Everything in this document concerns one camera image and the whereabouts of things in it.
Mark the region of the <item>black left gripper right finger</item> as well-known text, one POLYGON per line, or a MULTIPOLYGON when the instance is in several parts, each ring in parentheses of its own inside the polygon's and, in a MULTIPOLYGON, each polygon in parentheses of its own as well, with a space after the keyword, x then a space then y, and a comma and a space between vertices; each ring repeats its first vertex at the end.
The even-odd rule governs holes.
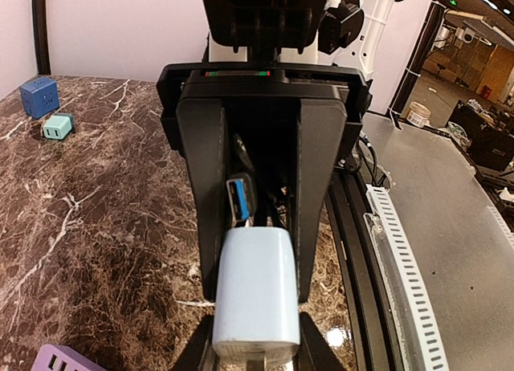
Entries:
POLYGON ((300 348, 297 353, 296 369, 299 371, 344 370, 313 319, 306 312, 300 313, 300 348))

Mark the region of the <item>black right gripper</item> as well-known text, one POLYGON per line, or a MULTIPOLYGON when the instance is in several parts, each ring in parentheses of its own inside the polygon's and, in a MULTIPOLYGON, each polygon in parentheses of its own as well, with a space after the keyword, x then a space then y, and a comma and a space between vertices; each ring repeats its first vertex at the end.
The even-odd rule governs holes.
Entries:
POLYGON ((320 212, 336 163, 349 154, 369 102, 361 72, 276 63, 180 63, 157 81, 170 147, 185 158, 197 210, 204 297, 216 297, 228 225, 226 167, 230 112, 252 133, 300 113, 296 152, 296 266, 299 301, 308 300, 320 212))

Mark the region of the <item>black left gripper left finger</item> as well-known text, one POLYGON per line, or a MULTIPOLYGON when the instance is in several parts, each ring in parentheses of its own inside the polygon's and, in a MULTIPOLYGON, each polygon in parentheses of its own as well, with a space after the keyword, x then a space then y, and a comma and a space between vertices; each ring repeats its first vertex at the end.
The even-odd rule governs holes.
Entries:
POLYGON ((217 356, 212 348, 213 316, 204 316, 182 353, 174 363, 173 371, 214 371, 217 356))

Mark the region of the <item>light blue charger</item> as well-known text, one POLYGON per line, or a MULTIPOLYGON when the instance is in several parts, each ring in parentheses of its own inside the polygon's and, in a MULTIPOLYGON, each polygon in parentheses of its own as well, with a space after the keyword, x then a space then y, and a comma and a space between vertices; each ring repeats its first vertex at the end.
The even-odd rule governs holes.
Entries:
POLYGON ((227 231, 218 268, 212 346, 224 361, 282 365, 300 347, 296 261, 289 233, 227 231))

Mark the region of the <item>purple power strip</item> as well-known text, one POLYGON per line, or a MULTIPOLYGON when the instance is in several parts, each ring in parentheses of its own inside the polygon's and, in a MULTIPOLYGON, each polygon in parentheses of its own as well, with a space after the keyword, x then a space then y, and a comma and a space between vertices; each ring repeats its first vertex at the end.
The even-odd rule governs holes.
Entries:
POLYGON ((105 371, 74 349, 64 345, 44 344, 35 358, 31 371, 105 371))

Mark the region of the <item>dark blue cube socket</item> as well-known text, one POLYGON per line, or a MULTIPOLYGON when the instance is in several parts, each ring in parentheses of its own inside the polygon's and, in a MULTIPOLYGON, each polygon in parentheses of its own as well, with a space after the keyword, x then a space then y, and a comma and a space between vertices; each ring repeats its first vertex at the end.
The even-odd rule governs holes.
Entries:
POLYGON ((58 84, 46 76, 26 82, 19 88, 25 113, 33 119, 40 119, 60 107, 58 84))

